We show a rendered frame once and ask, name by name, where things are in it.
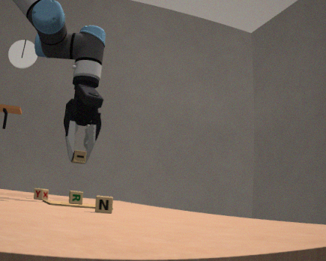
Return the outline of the tan block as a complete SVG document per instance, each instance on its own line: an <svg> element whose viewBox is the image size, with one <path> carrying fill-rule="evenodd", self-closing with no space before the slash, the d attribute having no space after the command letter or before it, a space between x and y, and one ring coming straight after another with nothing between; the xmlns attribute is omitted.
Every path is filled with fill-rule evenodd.
<svg viewBox="0 0 326 261"><path fill-rule="evenodd" d="M86 151L74 150L72 163L84 164L86 159Z"/></svg>
<svg viewBox="0 0 326 261"><path fill-rule="evenodd" d="M48 200L49 190L47 189L34 189L34 199L35 200Z"/></svg>
<svg viewBox="0 0 326 261"><path fill-rule="evenodd" d="M111 196L96 196L95 212L111 214L112 213L112 204L113 204L113 197L111 197Z"/></svg>
<svg viewBox="0 0 326 261"><path fill-rule="evenodd" d="M70 190L69 203L82 205L83 192Z"/></svg>

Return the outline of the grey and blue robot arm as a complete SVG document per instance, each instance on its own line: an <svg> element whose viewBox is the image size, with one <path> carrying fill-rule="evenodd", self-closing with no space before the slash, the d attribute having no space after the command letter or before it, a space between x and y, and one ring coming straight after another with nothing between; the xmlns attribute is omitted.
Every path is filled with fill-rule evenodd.
<svg viewBox="0 0 326 261"><path fill-rule="evenodd" d="M76 59L72 67L75 69L73 77L90 76L100 81L106 39L102 28L89 25L82 27L79 33L70 33L67 32L64 11L57 1L13 1L37 30L34 42L37 56ZM83 104L102 107L103 98L94 87L78 84L76 93Z"/></svg>

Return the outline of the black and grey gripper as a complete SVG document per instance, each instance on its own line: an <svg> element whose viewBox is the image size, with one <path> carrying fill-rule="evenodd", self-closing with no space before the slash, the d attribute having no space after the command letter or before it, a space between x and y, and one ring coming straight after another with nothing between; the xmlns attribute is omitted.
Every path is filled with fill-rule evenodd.
<svg viewBox="0 0 326 261"><path fill-rule="evenodd" d="M75 98L79 98L76 93L78 84L85 86L91 86L97 88L99 80L92 76L75 76L73 78L73 84L75 89ZM72 106L73 105L73 106ZM86 161L89 159L91 151L97 140L98 134L101 129L101 119L98 113L97 107L89 107L81 101L81 99L71 99L66 103L65 115L64 115L64 129L66 132L65 139L67 144L67 153L70 162L73 160L75 144L75 133L78 131L78 125L86 126L84 147L86 144ZM76 118L75 118L76 117ZM76 119L76 121L75 121Z"/></svg>

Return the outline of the tan flat mat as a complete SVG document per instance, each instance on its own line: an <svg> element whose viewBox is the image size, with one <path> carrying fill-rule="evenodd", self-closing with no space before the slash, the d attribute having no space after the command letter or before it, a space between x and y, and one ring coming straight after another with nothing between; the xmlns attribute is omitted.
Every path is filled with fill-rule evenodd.
<svg viewBox="0 0 326 261"><path fill-rule="evenodd" d="M68 207L77 207L77 208L87 208L87 209L95 209L95 204L86 204L86 203L83 203L83 205L78 205L78 204L70 204L69 202L64 202L64 203L67 203L67 204L62 204L62 202L59 202L59 201L52 201L52 200L49 200L51 203L47 202L46 200L44 201L43 199L43 202L49 204L49 205L52 205L52 206L68 206ZM53 204L54 203L54 204Z"/></svg>

